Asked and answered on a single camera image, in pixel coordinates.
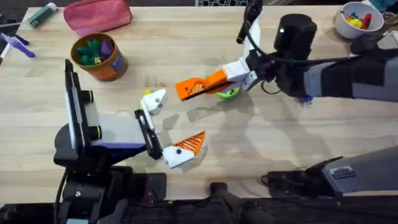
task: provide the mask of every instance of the pink pouch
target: pink pouch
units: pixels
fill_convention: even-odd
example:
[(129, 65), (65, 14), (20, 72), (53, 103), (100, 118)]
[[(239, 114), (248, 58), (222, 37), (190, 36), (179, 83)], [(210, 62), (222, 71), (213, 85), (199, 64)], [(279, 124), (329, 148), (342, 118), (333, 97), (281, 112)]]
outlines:
[(102, 32), (131, 22), (131, 11), (124, 0), (83, 0), (63, 10), (67, 24), (78, 35)]

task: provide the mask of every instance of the pen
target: pen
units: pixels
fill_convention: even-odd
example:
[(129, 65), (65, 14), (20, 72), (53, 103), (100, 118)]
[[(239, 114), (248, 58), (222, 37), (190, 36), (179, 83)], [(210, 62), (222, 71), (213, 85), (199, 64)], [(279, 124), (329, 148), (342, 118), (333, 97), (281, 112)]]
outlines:
[(35, 57), (35, 54), (31, 51), (29, 51), (28, 49), (26, 49), (26, 47), (24, 47), (18, 40), (16, 40), (15, 38), (9, 37), (6, 34), (1, 34), (0, 37), (5, 40), (8, 44), (10, 44), (11, 46), (15, 47), (16, 49), (20, 50), (22, 53), (26, 54), (26, 56), (33, 58)]

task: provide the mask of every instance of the yellow toy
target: yellow toy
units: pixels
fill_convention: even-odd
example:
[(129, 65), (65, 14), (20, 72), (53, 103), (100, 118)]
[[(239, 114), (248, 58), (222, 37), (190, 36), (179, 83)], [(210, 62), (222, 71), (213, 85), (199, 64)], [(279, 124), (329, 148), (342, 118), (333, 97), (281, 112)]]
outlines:
[(151, 94), (151, 93), (153, 93), (152, 90), (145, 90), (145, 91), (144, 91), (144, 96), (149, 95), (149, 94)]
[(359, 19), (353, 19), (346, 17), (346, 21), (353, 27), (360, 29), (362, 27), (362, 22)]

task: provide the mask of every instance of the white plastic part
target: white plastic part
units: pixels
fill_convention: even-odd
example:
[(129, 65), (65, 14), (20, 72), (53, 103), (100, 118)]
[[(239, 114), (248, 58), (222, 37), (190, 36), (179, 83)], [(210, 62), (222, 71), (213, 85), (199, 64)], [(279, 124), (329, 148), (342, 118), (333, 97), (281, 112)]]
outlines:
[(69, 103), (69, 96), (68, 93), (65, 93), (65, 102), (67, 105), (67, 117), (68, 117), (68, 127), (69, 127), (69, 136), (70, 136), (70, 143), (72, 145), (72, 149), (75, 148), (76, 145), (76, 138), (75, 138), (75, 130), (73, 126), (72, 114), (70, 113), (70, 103)]
[[(261, 29), (259, 26), (260, 18), (261, 14), (259, 14), (259, 16), (254, 20), (249, 30), (250, 35), (257, 46), (260, 45), (261, 38)], [(243, 46), (243, 56), (239, 58), (239, 60), (223, 67), (227, 74), (227, 80), (234, 82), (229, 87), (225, 88), (223, 92), (231, 91), (239, 86), (241, 86), (244, 91), (248, 91), (258, 78), (254, 71), (250, 71), (246, 63), (246, 57), (248, 57), (250, 50), (254, 49), (247, 37), (243, 41)]]
[(138, 149), (145, 146), (138, 120), (129, 114), (98, 113), (94, 107), (94, 103), (86, 105), (88, 124), (101, 125), (103, 135), (101, 139), (92, 141), (92, 145), (108, 149)]
[(176, 146), (169, 146), (163, 149), (163, 159), (171, 169), (184, 164), (195, 157), (192, 151)]
[(396, 49), (398, 48), (398, 31), (387, 32), (381, 40), (377, 42), (381, 49)]
[(155, 116), (162, 111), (163, 106), (167, 101), (167, 92), (165, 89), (157, 90), (151, 94), (142, 97), (140, 104), (144, 111), (145, 118), (148, 122), (149, 128), (155, 131), (155, 126), (152, 122), (152, 116)]
[(54, 12), (58, 10), (58, 7), (54, 2), (50, 2), (46, 6), (49, 7), (51, 10), (53, 10)]
[(141, 106), (144, 104), (148, 109), (149, 114), (155, 116), (162, 111), (163, 105), (166, 104), (166, 101), (167, 92), (165, 89), (161, 89), (142, 97)]
[[(259, 19), (261, 18), (261, 14), (257, 16), (257, 18), (251, 24), (249, 29), (250, 35), (256, 43), (257, 46), (260, 46), (260, 38), (261, 38), (261, 29), (259, 25)], [(249, 51), (254, 49), (253, 45), (250, 43), (248, 37), (246, 37), (243, 41), (243, 58), (246, 58), (249, 55)]]
[(239, 86), (243, 86), (245, 79), (247, 79), (250, 69), (244, 58), (239, 58), (235, 62), (228, 63), (223, 67), (227, 80), (234, 82), (223, 90), (223, 92), (233, 90)]

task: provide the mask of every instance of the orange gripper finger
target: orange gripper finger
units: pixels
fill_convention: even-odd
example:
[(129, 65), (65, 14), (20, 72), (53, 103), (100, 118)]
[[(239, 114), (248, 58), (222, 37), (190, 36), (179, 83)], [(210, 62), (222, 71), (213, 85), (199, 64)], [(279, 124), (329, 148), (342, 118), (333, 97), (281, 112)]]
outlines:
[(190, 150), (193, 152), (194, 155), (196, 155), (201, 149), (201, 145), (203, 144), (204, 140), (205, 140), (205, 132), (202, 131), (201, 133), (198, 133), (192, 137), (189, 137), (183, 141), (174, 144), (174, 146)]
[[(207, 78), (189, 78), (185, 81), (175, 84), (175, 89), (180, 97), (181, 101), (184, 101), (187, 97), (192, 94), (198, 93), (199, 91), (206, 90), (215, 85), (219, 85), (226, 82), (226, 72), (221, 69), (213, 73)], [(207, 94), (217, 93), (228, 86), (221, 86), (215, 90), (207, 92)]]

